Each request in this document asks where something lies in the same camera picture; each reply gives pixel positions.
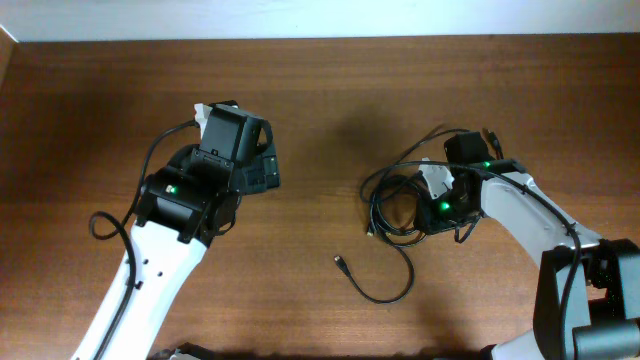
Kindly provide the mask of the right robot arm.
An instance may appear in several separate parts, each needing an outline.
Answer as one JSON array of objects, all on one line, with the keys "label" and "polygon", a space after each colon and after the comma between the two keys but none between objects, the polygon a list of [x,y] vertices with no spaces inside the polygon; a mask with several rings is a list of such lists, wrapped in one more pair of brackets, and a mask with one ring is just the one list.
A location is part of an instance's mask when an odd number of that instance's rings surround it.
[{"label": "right robot arm", "polygon": [[539,269],[533,327],[484,350],[487,359],[629,359],[639,354],[639,248],[607,240],[563,211],[514,160],[491,156],[477,132],[444,144],[446,161],[421,160],[430,192],[415,227],[464,242],[496,220]]}]

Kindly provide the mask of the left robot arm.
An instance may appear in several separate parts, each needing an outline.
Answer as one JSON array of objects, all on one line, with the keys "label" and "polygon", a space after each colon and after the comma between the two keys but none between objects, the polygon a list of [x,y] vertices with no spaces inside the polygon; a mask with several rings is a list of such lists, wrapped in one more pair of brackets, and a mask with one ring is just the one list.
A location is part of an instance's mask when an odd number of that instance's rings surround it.
[{"label": "left robot arm", "polygon": [[154,173],[143,171],[129,210],[104,219],[125,253],[76,359],[144,359],[182,285],[212,241],[237,221],[244,197],[280,186],[270,123],[234,101],[198,103],[194,117],[153,141],[188,128],[197,143],[179,149]]}]

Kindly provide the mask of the black cable silver plug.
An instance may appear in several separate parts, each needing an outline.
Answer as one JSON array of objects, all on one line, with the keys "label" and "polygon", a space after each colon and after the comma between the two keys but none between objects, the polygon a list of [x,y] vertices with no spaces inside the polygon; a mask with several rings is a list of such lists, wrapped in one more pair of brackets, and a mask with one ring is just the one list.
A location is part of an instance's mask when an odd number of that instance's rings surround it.
[{"label": "black cable silver plug", "polygon": [[[369,236],[378,235],[384,241],[392,243],[391,238],[393,236],[405,237],[416,234],[418,238],[415,241],[420,242],[428,236],[435,235],[425,234],[415,229],[416,211],[412,224],[404,228],[400,225],[391,224],[383,215],[382,206],[401,194],[413,195],[417,201],[424,195],[430,196],[426,183],[419,172],[419,165],[422,163],[421,159],[410,161],[408,156],[419,147],[444,135],[449,137],[444,143],[446,160],[438,162],[429,159],[427,164],[446,166],[454,179],[462,174],[469,174],[474,176],[479,184],[484,176],[496,171],[500,162],[505,159],[500,141],[495,133],[487,129],[483,130],[483,132],[450,129],[425,136],[406,150],[393,164],[377,171],[361,185],[360,189],[365,190],[372,180],[377,181],[369,195],[361,196],[369,205],[367,225],[367,234]],[[459,243],[465,241],[479,219],[464,227],[450,230],[454,233],[454,239]]]}]

